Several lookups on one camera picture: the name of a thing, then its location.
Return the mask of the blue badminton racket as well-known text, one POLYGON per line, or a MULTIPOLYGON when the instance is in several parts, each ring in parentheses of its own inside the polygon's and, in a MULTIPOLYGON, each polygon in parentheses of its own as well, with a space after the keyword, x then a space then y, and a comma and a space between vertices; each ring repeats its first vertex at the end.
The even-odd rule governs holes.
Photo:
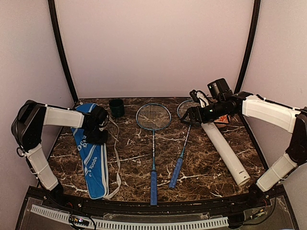
MULTIPOLYGON (((198 106, 198 105, 199 105, 199 103, 196 103, 193 100, 186 100, 186 101, 182 102, 177 107, 177 115, 178 115, 178 117, 181 118, 182 114, 185 113, 185 111, 187 109, 189 109, 190 107, 198 106)), ((187 140, 189 138, 190 129, 191 129, 191 125, 188 127, 188 131, 187 131, 187 135, 185 137, 185 142, 184 142, 184 146, 183 146, 182 152, 181 152, 181 154, 180 154, 180 156, 179 156, 179 158, 177 160, 175 169, 174 169, 173 174, 172 174, 172 178, 171 178, 169 186, 168 186, 170 189, 175 189, 175 187, 176 187, 177 179, 179 177, 179 173, 180 173, 180 170, 181 170, 181 167, 182 167, 182 163, 183 163, 185 148, 186 148, 186 145, 187 145, 187 140)))
POLYGON ((136 114, 137 124, 145 130, 152 132, 152 169, 151 169, 151 187, 150 187, 150 205, 156 206, 158 203, 157 191, 157 171, 155 165, 155 133, 162 130, 171 123, 171 114, 169 110, 158 103, 149 103, 142 106, 136 114))

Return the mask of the blue racket bag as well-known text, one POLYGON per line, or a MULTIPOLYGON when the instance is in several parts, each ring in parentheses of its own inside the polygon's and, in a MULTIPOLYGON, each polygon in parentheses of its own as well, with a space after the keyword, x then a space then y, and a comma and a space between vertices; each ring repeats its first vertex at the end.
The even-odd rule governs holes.
MULTIPOLYGON (((109 114, 103 108, 95 103, 86 103, 76 107, 78 112, 83 112, 87 115, 97 115, 103 121, 98 124, 105 126, 108 123, 109 114)), ((80 154, 83 166, 84 177, 91 199, 111 199, 121 186, 120 161, 117 150, 115 150, 118 171, 116 175, 117 188, 110 192, 109 190, 109 171, 107 163, 107 148, 105 144, 90 144, 83 142, 83 129, 71 128, 75 139, 78 152, 80 154)))

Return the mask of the white shuttlecock tube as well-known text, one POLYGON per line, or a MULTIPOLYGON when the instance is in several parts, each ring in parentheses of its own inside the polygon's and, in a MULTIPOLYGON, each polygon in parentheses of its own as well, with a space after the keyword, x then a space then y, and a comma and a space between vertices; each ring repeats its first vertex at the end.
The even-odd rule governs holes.
POLYGON ((226 139, 214 123, 202 123, 201 127, 216 148, 224 161, 233 179, 238 186, 242 186, 250 180, 250 176, 239 158, 236 156, 226 139))

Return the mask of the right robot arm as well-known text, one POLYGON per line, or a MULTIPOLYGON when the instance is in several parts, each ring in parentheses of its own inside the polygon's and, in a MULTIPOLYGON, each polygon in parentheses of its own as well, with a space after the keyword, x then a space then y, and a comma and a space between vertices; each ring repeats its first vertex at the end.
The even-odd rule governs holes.
POLYGON ((255 190, 245 196, 245 204, 255 208, 263 201, 262 192, 271 190, 307 162, 307 109, 287 106, 250 92, 234 93, 224 78, 212 81, 207 86, 212 99, 208 99, 202 91, 190 91, 195 105, 183 110, 180 118, 182 123, 204 125, 224 115, 241 115, 289 134, 288 147, 257 179, 255 190))

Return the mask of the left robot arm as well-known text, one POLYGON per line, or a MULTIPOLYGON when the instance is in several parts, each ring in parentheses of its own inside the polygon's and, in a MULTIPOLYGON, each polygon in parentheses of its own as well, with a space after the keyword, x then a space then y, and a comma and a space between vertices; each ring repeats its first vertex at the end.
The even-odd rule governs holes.
POLYGON ((57 209, 63 209, 68 199, 60 191, 62 186, 52 172, 42 149, 42 132, 45 126, 72 127, 83 130, 85 142, 103 144, 106 131, 102 128, 108 123, 107 110, 93 105, 88 112, 75 108, 63 108, 54 105, 27 100, 20 108, 11 126, 11 132, 18 144, 17 154, 25 157, 33 175, 42 187, 52 191, 49 201, 57 209))

